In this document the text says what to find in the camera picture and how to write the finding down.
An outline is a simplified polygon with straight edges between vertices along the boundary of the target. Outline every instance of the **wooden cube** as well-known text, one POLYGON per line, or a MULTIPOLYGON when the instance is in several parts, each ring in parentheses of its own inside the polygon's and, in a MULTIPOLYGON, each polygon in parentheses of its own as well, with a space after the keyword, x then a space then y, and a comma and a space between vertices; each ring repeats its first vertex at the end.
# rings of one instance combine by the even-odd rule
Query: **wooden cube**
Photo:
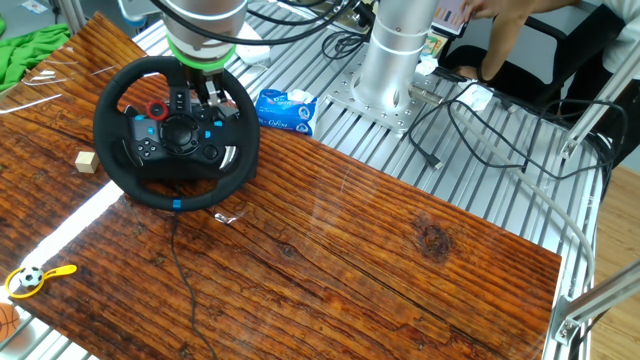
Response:
POLYGON ((76 158, 76 167, 82 173, 93 174, 98 168, 98 155, 90 151, 80 151, 76 158))

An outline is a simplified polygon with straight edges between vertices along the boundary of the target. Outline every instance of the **power cord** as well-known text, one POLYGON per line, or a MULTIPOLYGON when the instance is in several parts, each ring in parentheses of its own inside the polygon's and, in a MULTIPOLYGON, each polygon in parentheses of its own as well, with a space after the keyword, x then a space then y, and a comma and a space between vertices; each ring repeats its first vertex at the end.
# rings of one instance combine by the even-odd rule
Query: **power cord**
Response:
POLYGON ((58 4, 58 0, 49 0, 49 5, 51 6, 51 12, 54 15, 54 24, 58 24, 58 16, 60 16, 60 4, 58 4))
POLYGON ((589 333, 591 332, 591 330, 593 330, 593 327, 598 323, 598 321, 600 321, 600 319, 602 319, 602 317, 609 310, 611 309, 607 309, 601 312, 600 314, 596 315, 596 317, 593 318, 593 320, 591 321, 591 324, 589 324, 589 326, 587 326, 587 328, 584 330, 584 334, 582 334, 580 338, 578 338, 577 340, 571 343, 571 347, 573 348, 573 350, 569 354, 569 357, 568 357, 569 360, 572 360, 575 358, 575 356, 578 354, 578 350, 580 349, 580 345, 582 345, 582 343, 587 339, 587 337, 589 336, 589 333))
MULTIPOLYGON (((511 160, 507 157, 507 155, 504 154, 503 151, 500 151, 496 147, 496 145, 492 144, 489 141, 489 139, 487 139, 483 134, 481 134, 480 131, 476 129, 475 126, 471 125, 471 123, 467 121, 467 119, 465 119, 459 113, 458 113, 457 120, 460 121, 467 128, 467 130, 470 133, 472 133, 478 140, 480 140, 480 142, 482 142, 484 146, 487 149, 489 149, 491 153, 493 153, 494 156, 496 156, 505 164, 512 164, 511 160)), ((587 239, 586 235, 582 232, 582 229, 555 201, 553 201, 553 199, 549 197, 549 195, 547 195, 544 191, 540 190, 540 188, 536 186, 536 184, 534 184, 533 181, 528 176, 526 176, 524 172, 522 172, 522 170, 520 169, 512 169, 512 170, 513 170, 513 174, 516 177, 518 177, 518 179, 523 184, 528 186, 538 197, 540 197, 542 201, 544 201, 547 204, 550 211, 551 210, 554 211, 556 214, 558 214, 562 218, 562 220, 564 220, 565 224, 573 231, 574 235, 578 238, 578 240, 580 241, 580 244, 582 245, 582 252, 587 260, 586 281, 590 281, 591 278, 593 278, 593 275, 595 273, 596 259, 595 259, 595 255, 593 254, 593 248, 591 247, 591 244, 589 243, 589 240, 587 239)))
POLYGON ((611 168, 615 158, 620 154, 620 151, 622 149, 621 145, 624 142, 624 138, 626 136, 626 133, 628 131, 628 117, 626 112, 624 111, 624 109, 622 107, 620 107, 619 105, 612 103, 612 102, 607 102, 607 101, 599 101, 599 100, 593 100, 593 101, 589 101, 589 100, 570 100, 570 99, 564 99, 564 100, 557 100, 554 101, 552 103, 550 103, 538 116, 538 122, 542 121, 542 116, 543 114, 547 111, 547 109, 554 105, 554 104, 559 104, 559 103, 578 103, 578 104, 598 104, 598 105, 603 105, 603 106, 608 106, 616 111, 618 111, 620 113, 620 120, 623 121, 623 132, 621 135, 621 138, 618 141, 618 146, 616 146, 616 150, 613 156, 610 156, 608 158, 608 160, 597 164, 597 165, 593 165, 593 166, 589 166, 589 167, 585 167, 582 169, 578 169, 574 172, 571 172, 567 175, 563 175, 563 176, 559 176, 556 175, 554 173, 552 173, 551 171, 547 170, 543 165, 539 164, 538 162, 536 162, 535 160, 533 160, 531 158, 531 151, 533 146, 529 147, 529 151, 528 153, 524 153, 522 152, 520 149, 518 149, 514 144, 512 144, 508 139, 506 139, 498 130, 496 130, 495 128, 493 128, 491 125, 489 125, 484 119, 482 119, 482 117, 480 117, 478 115, 478 113, 476 113, 469 105, 463 103, 462 101, 458 100, 458 98, 467 91, 467 89, 469 89, 471 86, 481 86, 484 87, 485 89, 489 90, 494 96, 498 97, 499 99, 502 99, 499 94, 496 93, 495 90, 485 86, 484 84, 480 84, 480 83, 472 83, 467 85, 458 95, 456 95, 452 100, 448 100, 443 102, 442 104, 438 105, 437 107, 431 109, 429 112, 427 112, 425 115, 423 115, 420 119, 414 121, 414 123, 411 125, 411 127, 409 128, 409 141, 411 142, 411 144, 416 147, 416 149, 426 158, 427 162, 431 165, 431 166, 435 166, 434 159, 437 159, 433 154, 429 154, 427 153, 424 149, 422 149, 420 147, 420 145, 415 141, 414 139, 414 130, 416 127, 418 127, 427 117, 429 117, 431 114, 433 114, 435 111, 442 109, 444 107, 447 107, 447 112, 449 114, 449 120, 452 122, 452 124, 454 125, 454 128, 456 129, 456 132, 458 132, 458 134, 460 135, 463 143, 465 144, 465 146, 469 149, 469 151, 471 152, 471 154, 478 160, 480 161, 483 165, 488 166, 488 167, 492 167, 492 168, 498 168, 498 169, 508 169, 508 168, 520 168, 520 169, 525 169, 528 163, 531 163, 532 165, 534 165, 535 167, 537 167, 538 169, 540 169, 540 171, 542 171, 543 173, 545 173, 546 175, 548 175, 549 177, 551 177, 554 180, 565 180, 568 179, 570 177, 573 177, 577 174, 580 174, 582 172, 585 171, 589 171, 589 170, 594 170, 594 169, 600 169, 603 167, 608 167, 611 168), (507 146, 509 146, 509 148, 511 148, 514 152, 516 152, 518 155, 522 156, 525 160, 526 163, 522 164, 522 165, 497 165, 497 164, 490 164, 488 162, 486 162, 484 159, 481 158, 481 156, 473 149, 473 147, 471 146, 471 144, 469 144, 469 142, 464 138, 463 133, 461 131, 461 129, 459 128, 459 126, 457 125, 455 119, 453 118, 453 115, 451 113, 451 105, 453 104, 460 104, 461 106, 463 106, 464 108, 466 108, 478 121, 480 121, 480 123, 482 123, 483 126, 485 126, 487 129, 489 129, 492 133, 494 133, 500 140, 502 140, 503 142, 505 142, 507 144, 507 146))
POLYGON ((173 261, 176 263, 176 267, 178 268, 178 273, 180 273, 180 277, 182 278, 182 281, 185 283, 185 285, 187 285, 187 288, 189 288, 189 292, 191 293, 191 328, 193 329, 193 332, 195 332, 196 335, 198 335, 198 337, 202 339, 205 345, 207 345, 207 347, 211 351, 211 355, 213 356, 213 359, 218 360, 218 356, 216 355, 216 352, 213 350, 213 347, 211 347, 207 339, 205 339, 205 337, 198 330, 198 328, 196 328, 196 324, 195 324, 196 294, 193 291, 193 288, 191 287, 191 285, 189 284, 189 281, 187 280, 186 276, 184 276, 184 273, 182 272, 182 266, 180 266, 180 262, 178 261, 178 256, 176 255, 174 239, 176 237, 177 230, 178 230, 178 213, 176 212, 175 216, 173 217, 173 231, 171 232, 171 255, 173 256, 173 261))
POLYGON ((240 38, 227 36, 227 35, 222 35, 222 34, 218 34, 218 33, 214 33, 214 32, 205 30, 205 29, 203 29, 201 27, 198 27, 198 26, 192 24, 191 22, 189 22, 188 20, 186 20, 185 18, 180 16, 178 13, 176 13, 169 6, 167 6, 164 3, 162 3, 161 0, 150 0, 150 1, 158 9, 160 9, 160 11, 162 11, 165 15, 167 15, 168 17, 173 19, 178 24, 184 26, 187 30, 193 31, 194 33, 196 33, 198 35, 201 35, 201 36, 204 36, 206 38, 214 39, 214 40, 218 40, 218 41, 225 42, 225 43, 230 43, 230 44, 238 44, 238 45, 275 46, 275 45, 289 44, 289 43, 292 43, 292 42, 295 42, 295 41, 298 41, 298 40, 302 40, 302 39, 304 39, 304 38, 306 38, 308 36, 311 36, 313 34, 316 34, 316 33, 320 32, 320 31, 322 31, 323 29, 327 28, 329 25, 333 24, 339 17, 344 15, 358 0, 349 0, 347 2, 346 6, 341 7, 340 10, 338 10, 338 12, 333 14, 329 19, 327 19, 323 23, 319 24, 318 26, 316 26, 314 28, 311 28, 311 29, 309 29, 309 30, 307 30, 305 32, 302 32, 302 33, 300 33, 298 35, 291 36, 291 37, 288 37, 288 38, 282 38, 282 39, 264 39, 264 40, 240 39, 240 38))
POLYGON ((285 5, 293 6, 293 7, 310 8, 310 7, 314 7, 316 5, 320 5, 320 4, 324 3, 325 0, 317 0, 317 1, 314 1, 314 2, 308 3, 308 4, 301 3, 301 2, 295 2, 295 1, 289 1, 289 0, 278 0, 278 2, 281 2, 281 3, 285 4, 285 5))
POLYGON ((369 33, 362 34, 353 31, 343 30, 336 31, 333 34, 327 36, 322 42, 322 53, 324 56, 331 60, 340 60, 348 57, 360 49, 360 47, 371 37, 371 30, 369 33), (333 48, 335 55, 330 53, 330 49, 333 48))
POLYGON ((269 17, 267 15, 262 15, 259 12, 255 11, 255 10, 247 10, 247 12, 259 19, 262 19, 264 21, 268 21, 270 23, 274 23, 274 24, 278 24, 278 25, 286 25, 286 26, 301 26, 301 25, 309 25, 309 24, 313 24, 317 21, 320 20, 324 20, 324 17, 331 14, 333 12, 333 9, 335 6, 340 6, 342 4, 342 0, 336 0, 332 6, 329 7, 329 9, 327 9, 325 12, 323 12, 322 14, 318 15, 317 17, 313 18, 313 19, 308 19, 308 20, 303 20, 303 21, 287 21, 287 20, 280 20, 280 19, 274 19, 272 17, 269 17))

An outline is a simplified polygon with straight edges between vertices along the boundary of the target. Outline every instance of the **person's arm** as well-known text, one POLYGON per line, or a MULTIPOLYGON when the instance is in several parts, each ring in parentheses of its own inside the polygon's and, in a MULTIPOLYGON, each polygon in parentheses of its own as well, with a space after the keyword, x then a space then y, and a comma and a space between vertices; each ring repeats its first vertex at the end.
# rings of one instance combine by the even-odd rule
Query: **person's arm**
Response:
POLYGON ((545 13, 565 6, 577 5, 581 2, 582 0, 537 0, 533 13, 545 13))
POLYGON ((536 6, 535 0, 509 0, 491 29, 489 50, 482 62, 482 78, 491 80, 498 73, 518 39, 518 33, 536 6))

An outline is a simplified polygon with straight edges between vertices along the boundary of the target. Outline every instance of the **white cable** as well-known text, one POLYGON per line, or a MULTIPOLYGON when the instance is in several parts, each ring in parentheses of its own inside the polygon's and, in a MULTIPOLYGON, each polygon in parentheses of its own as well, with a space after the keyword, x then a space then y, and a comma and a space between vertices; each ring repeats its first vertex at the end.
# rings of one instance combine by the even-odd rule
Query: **white cable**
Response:
MULTIPOLYGON (((467 128, 467 130, 469 130, 469 132, 471 132, 478 140, 480 140, 487 147, 487 149, 489 149, 489 151, 491 151, 493 153, 493 155, 497 156, 502 162, 505 163, 505 165, 515 165, 514 162, 509 160, 509 158, 507 158, 500 150, 498 150, 498 148, 496 148, 489 141, 489 139, 484 137, 457 110, 452 108, 451 111, 453 112, 453 115, 456 118, 456 120, 458 120, 460 123, 462 123, 462 125, 464 125, 467 128)), ((587 275, 588 275, 588 277, 587 277, 586 282, 591 281, 591 278, 593 278, 593 275, 594 275, 595 270, 596 270, 596 259, 595 259, 595 256, 593 254, 593 249, 591 248, 591 244, 589 244, 589 240, 587 240, 587 237, 582 232, 582 229, 580 229, 580 227, 578 227, 578 225, 575 223, 575 221, 573 221, 573 219, 571 217, 569 217, 569 215, 566 212, 564 212, 564 210, 562 210, 562 208, 560 208, 560 206, 558 204, 556 204, 556 202, 553 201, 553 199, 551 199, 549 196, 547 196, 547 194, 545 194, 542 190, 540 190, 540 188, 538 188, 533 183, 533 181, 531 179, 529 179, 522 171, 520 171, 520 169, 518 169, 518 168, 509 168, 509 170, 513 171, 513 173, 516 174, 516 176, 523 183, 525 183, 527 186, 529 186, 531 188, 531 190, 533 190, 533 192, 536 193, 536 195, 538 195, 545 203, 547 203, 547 205, 549 205, 550 209, 552 209, 558 215, 560 215, 562 220, 564 220, 565 223, 567 225, 569 225, 571 230, 573 230, 575 235, 580 240, 580 243, 582 244, 582 249, 584 251, 584 256, 587 258, 587 275)))

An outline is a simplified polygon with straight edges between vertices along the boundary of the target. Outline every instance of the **green ring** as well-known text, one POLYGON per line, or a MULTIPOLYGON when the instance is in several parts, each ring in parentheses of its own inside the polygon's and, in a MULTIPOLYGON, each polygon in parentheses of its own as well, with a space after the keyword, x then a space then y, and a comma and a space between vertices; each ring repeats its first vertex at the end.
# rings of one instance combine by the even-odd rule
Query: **green ring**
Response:
POLYGON ((173 44, 173 42, 171 41, 171 39, 168 36, 167 36, 167 43, 169 43, 169 49, 171 49, 171 52, 173 52, 173 55, 181 63, 183 63, 184 65, 187 65, 189 67, 192 67, 194 69, 204 70, 204 71, 213 71, 213 70, 218 70, 218 69, 224 68, 224 64, 226 64, 227 61, 229 61, 231 59, 231 57, 233 56, 233 54, 236 52, 236 45, 233 45, 231 50, 229 50, 229 53, 227 53, 227 55, 225 55, 222 59, 220 59, 218 61, 211 62, 211 63, 205 63, 205 62, 198 62, 198 61, 189 59, 188 57, 184 56, 184 54, 182 54, 178 50, 178 48, 173 44))

